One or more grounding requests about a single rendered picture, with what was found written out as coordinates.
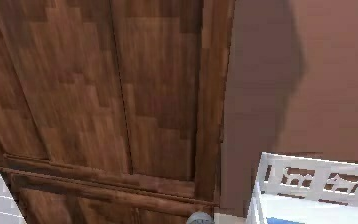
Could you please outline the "blue bed cloth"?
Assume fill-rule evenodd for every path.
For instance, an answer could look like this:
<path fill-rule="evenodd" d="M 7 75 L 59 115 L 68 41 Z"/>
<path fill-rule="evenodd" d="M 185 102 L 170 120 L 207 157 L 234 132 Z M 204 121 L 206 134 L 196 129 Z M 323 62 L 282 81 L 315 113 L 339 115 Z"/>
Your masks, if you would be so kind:
<path fill-rule="evenodd" d="M 267 220 L 267 224 L 304 224 L 296 221 L 279 219 L 275 217 L 268 217 L 266 218 L 266 220 Z"/>

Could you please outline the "white bed with lattice headboard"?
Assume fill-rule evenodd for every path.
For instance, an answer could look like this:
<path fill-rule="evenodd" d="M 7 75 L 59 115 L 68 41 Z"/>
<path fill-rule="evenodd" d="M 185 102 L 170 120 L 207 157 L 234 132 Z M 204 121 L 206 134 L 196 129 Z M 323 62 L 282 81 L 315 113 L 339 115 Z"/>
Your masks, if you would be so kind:
<path fill-rule="evenodd" d="M 358 224 L 358 164 L 264 152 L 246 224 Z"/>

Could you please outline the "brown wooden wardrobe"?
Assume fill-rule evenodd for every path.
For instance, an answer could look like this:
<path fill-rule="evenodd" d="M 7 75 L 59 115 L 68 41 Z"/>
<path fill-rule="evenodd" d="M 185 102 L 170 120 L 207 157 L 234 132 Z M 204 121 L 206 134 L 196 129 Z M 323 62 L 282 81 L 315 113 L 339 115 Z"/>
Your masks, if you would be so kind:
<path fill-rule="evenodd" d="M 0 0 L 0 224 L 220 204 L 236 0 Z"/>

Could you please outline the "grey round object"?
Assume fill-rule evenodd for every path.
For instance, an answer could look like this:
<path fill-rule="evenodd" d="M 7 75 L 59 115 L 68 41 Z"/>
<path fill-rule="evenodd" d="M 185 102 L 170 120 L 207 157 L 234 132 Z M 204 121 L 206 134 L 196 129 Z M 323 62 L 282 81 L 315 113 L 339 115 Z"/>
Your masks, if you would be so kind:
<path fill-rule="evenodd" d="M 190 215 L 186 224 L 214 224 L 214 220 L 209 214 L 198 211 Z"/>

